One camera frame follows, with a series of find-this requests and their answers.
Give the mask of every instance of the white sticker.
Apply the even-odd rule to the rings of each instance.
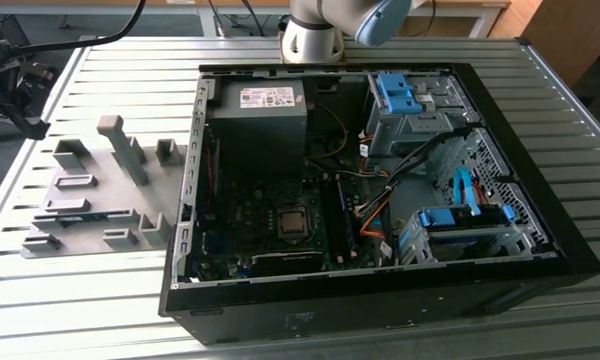
[[[380,251],[385,255],[385,257],[388,257],[391,259],[391,253],[393,251],[391,250],[391,246],[387,245],[387,243],[384,241],[380,244]]]
[[[369,157],[369,146],[365,144],[360,144],[360,156],[364,158]]]
[[[427,95],[416,95],[416,101],[419,102],[419,103],[425,103],[425,102],[433,102],[433,97],[429,95],[429,94],[427,94]]]
[[[194,3],[194,0],[166,0],[166,4],[173,5],[193,5]]]
[[[293,88],[244,88],[240,107],[294,107]]]

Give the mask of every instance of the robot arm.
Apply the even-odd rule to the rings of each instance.
[[[293,0],[281,39],[285,61],[337,62],[344,54],[340,31],[368,47],[384,44],[409,9],[411,0]]]

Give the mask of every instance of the white desk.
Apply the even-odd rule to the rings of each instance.
[[[436,17],[475,17],[476,23],[471,29],[469,38],[485,38],[489,34],[491,28],[499,18],[500,7],[439,7],[436,9]],[[249,11],[242,6],[221,6],[216,7],[220,15],[248,15]],[[253,7],[253,12],[258,15],[288,14],[289,8],[282,6],[258,6]],[[409,17],[431,17],[433,12],[432,7],[419,7],[412,9]],[[201,30],[204,36],[217,37],[217,26],[213,11],[208,6],[198,6],[197,13],[200,14]]]
[[[0,14],[56,14],[56,15],[113,15],[132,14],[133,6],[104,6],[104,5],[74,5],[74,4],[17,4],[16,1],[0,1]],[[499,18],[500,10],[508,5],[508,1],[500,2],[476,2],[475,5],[464,4],[453,6],[453,3],[440,4],[436,10],[436,17],[473,17],[476,23],[471,30],[471,38],[485,38]],[[222,15],[246,15],[249,12],[244,6],[216,6],[218,14]],[[412,9],[411,17],[429,17],[432,7],[421,6]],[[286,6],[253,6],[253,12],[260,15],[288,14]],[[189,4],[168,6],[146,6],[142,12],[152,14],[197,14],[201,21],[201,29],[205,37],[216,37],[214,15],[209,6]]]

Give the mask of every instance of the aluminum table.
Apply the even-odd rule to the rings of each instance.
[[[20,257],[56,142],[96,141],[100,115],[120,114],[141,144],[165,133],[185,144],[198,65],[274,63],[277,46],[273,38],[132,37],[74,51],[45,108],[49,136],[25,141],[0,187],[0,359],[600,359],[600,275],[497,316],[206,349],[157,315],[164,251]],[[533,48],[409,38],[347,49],[351,62],[473,64],[600,258],[600,125]]]

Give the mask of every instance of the gray plastic block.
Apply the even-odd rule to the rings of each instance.
[[[86,199],[49,200],[44,206],[45,212],[88,212],[90,202]]]
[[[173,139],[160,139],[156,145],[156,156],[161,166],[180,165],[182,155]]]
[[[173,231],[173,227],[168,223],[162,213],[157,214],[157,223],[153,225],[149,221],[149,218],[142,215],[140,218],[138,225],[140,234],[149,243],[150,246],[158,247],[162,246],[170,237],[170,232]]]
[[[108,229],[104,230],[101,240],[114,248],[128,248],[138,243],[136,235],[129,229]]]
[[[60,248],[60,240],[57,240],[53,235],[44,234],[37,236],[26,236],[21,246],[28,251],[56,251]]]
[[[80,139],[68,139],[57,141],[53,157],[65,170],[84,169],[80,157],[89,154],[89,150],[82,145]]]
[[[109,221],[114,224],[130,224],[130,223],[138,223],[140,221],[140,214],[136,211],[134,208],[124,208],[121,211],[125,212],[125,214],[113,214],[109,215]]]
[[[98,186],[98,180],[92,174],[58,176],[53,183],[60,190],[94,188]]]
[[[138,158],[137,152],[126,140],[122,131],[124,120],[117,115],[108,115],[100,118],[97,124],[97,133],[104,135],[116,151],[116,158],[120,164],[125,167],[129,177],[137,186],[142,186],[149,182],[146,172],[142,168],[142,162]]]

